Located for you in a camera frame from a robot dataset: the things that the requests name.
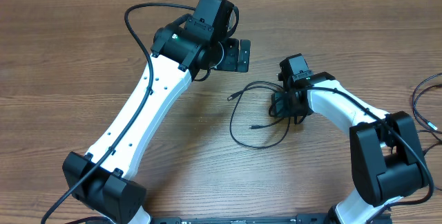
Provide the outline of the black usb cable thick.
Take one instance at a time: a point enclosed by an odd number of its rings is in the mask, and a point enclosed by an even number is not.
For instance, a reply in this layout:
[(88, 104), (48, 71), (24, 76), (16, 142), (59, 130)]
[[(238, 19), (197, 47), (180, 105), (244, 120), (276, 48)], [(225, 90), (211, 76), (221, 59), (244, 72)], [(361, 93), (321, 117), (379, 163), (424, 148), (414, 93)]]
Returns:
[(420, 81), (411, 95), (412, 116), (422, 128), (441, 142), (441, 73)]

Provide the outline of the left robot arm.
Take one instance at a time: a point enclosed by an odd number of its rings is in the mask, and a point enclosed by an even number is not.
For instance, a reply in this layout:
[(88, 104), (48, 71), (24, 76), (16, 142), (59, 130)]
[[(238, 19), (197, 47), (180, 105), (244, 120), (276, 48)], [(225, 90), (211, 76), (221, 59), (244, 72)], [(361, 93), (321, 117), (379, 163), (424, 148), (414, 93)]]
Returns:
[(62, 165), (68, 195), (96, 211), (86, 223), (151, 222), (146, 189), (134, 181), (144, 152), (200, 71), (248, 71), (250, 43), (233, 37), (238, 22), (230, 1), (199, 0), (157, 30), (144, 50), (146, 68), (117, 117), (85, 154), (71, 152)]

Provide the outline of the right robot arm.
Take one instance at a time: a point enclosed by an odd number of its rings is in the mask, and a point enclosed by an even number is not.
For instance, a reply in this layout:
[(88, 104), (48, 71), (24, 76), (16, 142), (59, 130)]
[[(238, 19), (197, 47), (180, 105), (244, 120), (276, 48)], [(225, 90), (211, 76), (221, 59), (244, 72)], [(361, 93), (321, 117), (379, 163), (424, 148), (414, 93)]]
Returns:
[(300, 124), (317, 113), (349, 138), (355, 188), (319, 214), (318, 222), (391, 223), (386, 214), (391, 207), (430, 200), (434, 181), (410, 115), (365, 103), (329, 73), (313, 73), (301, 54), (283, 59), (279, 66), (282, 91), (272, 95), (269, 115)]

